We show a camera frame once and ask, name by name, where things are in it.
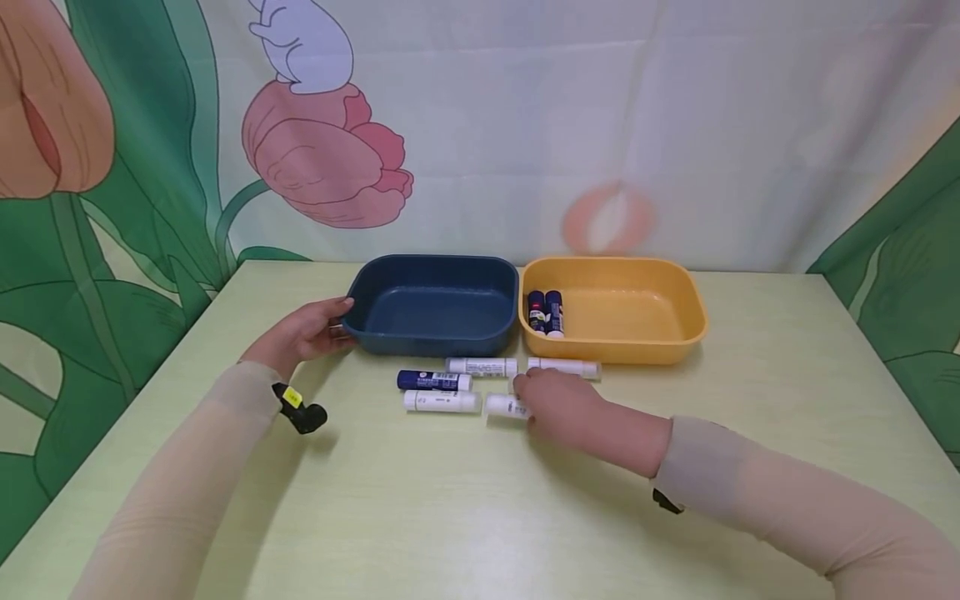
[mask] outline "person's left hand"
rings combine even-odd
[[[290,381],[301,362],[356,343],[350,338],[331,337],[329,328],[330,319],[343,317],[352,307],[353,298],[331,298],[305,304],[257,338],[240,360],[266,365],[278,372],[284,381]]]

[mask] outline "yellow tag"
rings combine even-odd
[[[300,408],[300,405],[303,404],[303,396],[300,395],[300,392],[294,390],[290,386],[287,386],[287,389],[284,390],[283,399],[294,408]]]

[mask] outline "blue glue stick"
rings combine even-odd
[[[543,313],[545,303],[543,292],[534,290],[527,294],[527,323],[534,333],[539,335],[546,335],[546,315]]]
[[[396,386],[401,390],[468,392],[472,379],[465,373],[401,371],[396,374]]]
[[[564,336],[564,301],[557,290],[546,293],[546,315],[549,322],[546,337],[562,338]]]

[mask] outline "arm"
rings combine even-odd
[[[531,431],[654,480],[684,505],[766,541],[827,577],[840,600],[960,597],[960,554],[880,492],[720,425],[662,419],[604,400],[574,375],[514,383]]]
[[[922,516],[720,425],[674,418],[654,484],[826,577],[838,599],[960,596],[960,554]]]
[[[243,468],[280,410],[271,386],[289,381],[300,362],[350,346],[331,338],[327,325],[351,306],[350,299],[305,305],[217,379],[143,470],[71,598],[193,597]]]

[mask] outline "floral backdrop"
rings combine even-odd
[[[3,0],[0,561],[245,260],[802,271],[956,118],[958,25],[948,0]],[[956,156],[814,265],[954,453]]]

